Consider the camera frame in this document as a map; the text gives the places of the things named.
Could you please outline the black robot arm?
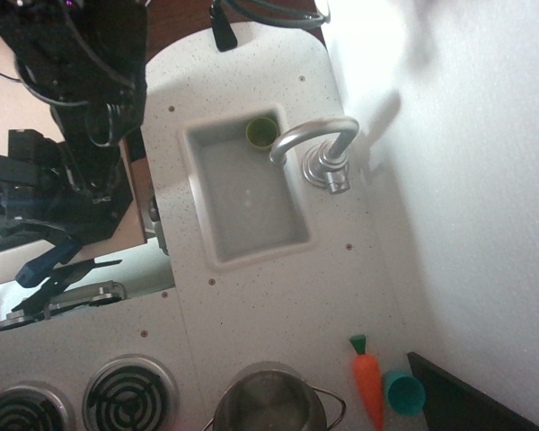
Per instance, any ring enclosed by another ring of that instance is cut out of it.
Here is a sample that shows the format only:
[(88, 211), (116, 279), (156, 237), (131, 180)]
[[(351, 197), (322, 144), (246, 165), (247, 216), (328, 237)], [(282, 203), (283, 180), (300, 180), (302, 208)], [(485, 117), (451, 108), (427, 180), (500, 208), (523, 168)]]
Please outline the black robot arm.
[(147, 27), (141, 1), (0, 1), (0, 37), (22, 84), (64, 136), (99, 147), (142, 124)]

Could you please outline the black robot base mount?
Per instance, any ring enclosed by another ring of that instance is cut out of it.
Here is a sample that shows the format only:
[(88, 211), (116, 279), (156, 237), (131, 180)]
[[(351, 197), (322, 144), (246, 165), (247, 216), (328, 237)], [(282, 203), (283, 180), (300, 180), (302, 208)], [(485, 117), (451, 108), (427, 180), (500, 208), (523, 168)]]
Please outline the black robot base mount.
[(37, 241), (108, 240), (132, 200), (119, 147), (13, 129), (0, 155), (0, 252)]

